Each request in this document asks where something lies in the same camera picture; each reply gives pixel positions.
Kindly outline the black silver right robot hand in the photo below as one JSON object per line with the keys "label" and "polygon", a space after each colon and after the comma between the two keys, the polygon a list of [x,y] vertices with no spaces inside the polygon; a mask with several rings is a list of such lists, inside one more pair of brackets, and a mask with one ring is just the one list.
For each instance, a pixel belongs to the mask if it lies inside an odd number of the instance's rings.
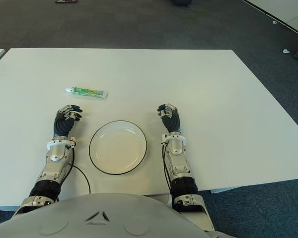
{"label": "black silver right robot hand", "polygon": [[172,104],[162,104],[157,108],[158,115],[169,133],[180,132],[180,117],[178,110]]}

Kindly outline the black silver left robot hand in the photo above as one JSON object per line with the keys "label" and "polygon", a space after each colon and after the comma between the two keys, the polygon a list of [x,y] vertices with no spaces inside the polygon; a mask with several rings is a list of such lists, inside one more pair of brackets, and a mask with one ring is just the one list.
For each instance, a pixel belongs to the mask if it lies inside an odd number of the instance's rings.
{"label": "black silver left robot hand", "polygon": [[65,105],[56,113],[54,120],[54,136],[67,137],[75,122],[80,121],[82,109],[77,105]]}

